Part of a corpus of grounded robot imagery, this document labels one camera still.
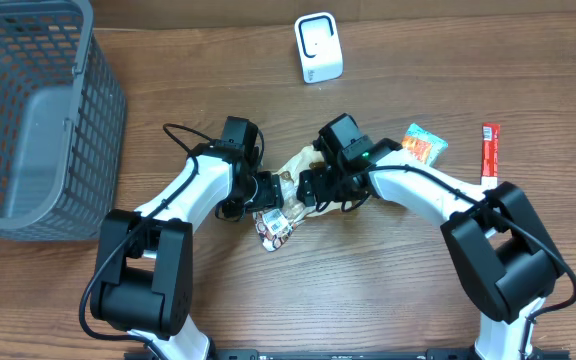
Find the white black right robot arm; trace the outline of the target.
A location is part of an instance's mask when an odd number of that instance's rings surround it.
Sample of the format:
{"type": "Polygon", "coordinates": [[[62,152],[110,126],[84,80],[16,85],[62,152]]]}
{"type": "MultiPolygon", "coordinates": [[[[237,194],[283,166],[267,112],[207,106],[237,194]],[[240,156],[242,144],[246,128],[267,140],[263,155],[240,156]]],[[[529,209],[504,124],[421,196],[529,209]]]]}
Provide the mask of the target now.
{"type": "Polygon", "coordinates": [[[566,359],[531,342],[556,281],[569,272],[534,207],[517,186],[488,190],[446,175],[391,139],[372,141],[348,114],[313,142],[324,164],[300,175],[298,199],[345,212],[375,197],[399,204],[439,227],[461,286],[480,311],[468,359],[566,359]]]}

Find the teal orange snack packet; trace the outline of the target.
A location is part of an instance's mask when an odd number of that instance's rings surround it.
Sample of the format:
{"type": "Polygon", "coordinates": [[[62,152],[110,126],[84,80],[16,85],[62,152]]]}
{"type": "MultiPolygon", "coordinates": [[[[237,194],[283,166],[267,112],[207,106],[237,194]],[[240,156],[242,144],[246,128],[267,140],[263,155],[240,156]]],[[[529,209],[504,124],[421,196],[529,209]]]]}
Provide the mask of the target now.
{"type": "Polygon", "coordinates": [[[442,138],[412,123],[402,140],[402,147],[420,162],[433,166],[440,155],[448,148],[442,138]]]}

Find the red snack stick packet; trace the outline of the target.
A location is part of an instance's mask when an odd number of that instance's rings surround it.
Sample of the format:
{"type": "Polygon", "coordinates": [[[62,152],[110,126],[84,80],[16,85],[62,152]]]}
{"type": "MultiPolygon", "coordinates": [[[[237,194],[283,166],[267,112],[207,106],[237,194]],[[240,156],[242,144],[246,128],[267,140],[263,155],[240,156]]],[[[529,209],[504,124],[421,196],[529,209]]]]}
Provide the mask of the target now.
{"type": "Polygon", "coordinates": [[[486,189],[498,186],[498,155],[500,125],[482,124],[481,185],[486,189]]]}

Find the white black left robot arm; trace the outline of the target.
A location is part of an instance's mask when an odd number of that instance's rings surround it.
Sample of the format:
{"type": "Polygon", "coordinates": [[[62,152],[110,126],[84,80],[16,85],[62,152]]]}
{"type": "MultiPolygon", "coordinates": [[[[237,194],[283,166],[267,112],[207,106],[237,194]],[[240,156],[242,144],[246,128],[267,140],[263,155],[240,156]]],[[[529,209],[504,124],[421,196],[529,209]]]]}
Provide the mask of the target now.
{"type": "Polygon", "coordinates": [[[89,337],[139,342],[148,359],[216,358],[190,316],[193,236],[209,215],[238,222],[283,206],[277,176],[259,169],[264,150],[258,126],[230,116],[220,137],[187,151],[184,169],[159,195],[106,215],[78,311],[89,337]]]}

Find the beige brown snack bag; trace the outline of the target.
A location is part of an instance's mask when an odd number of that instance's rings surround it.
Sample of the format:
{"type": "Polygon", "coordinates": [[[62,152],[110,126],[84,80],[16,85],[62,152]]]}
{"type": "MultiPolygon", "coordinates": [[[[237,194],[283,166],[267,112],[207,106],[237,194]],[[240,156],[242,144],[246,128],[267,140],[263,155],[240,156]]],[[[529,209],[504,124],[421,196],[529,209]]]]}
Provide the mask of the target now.
{"type": "Polygon", "coordinates": [[[279,176],[284,205],[253,214],[255,229],[266,251],[281,248],[306,217],[315,215],[315,206],[306,206],[297,199],[299,175],[323,161],[322,154],[313,145],[308,145],[275,172],[279,176]]]}

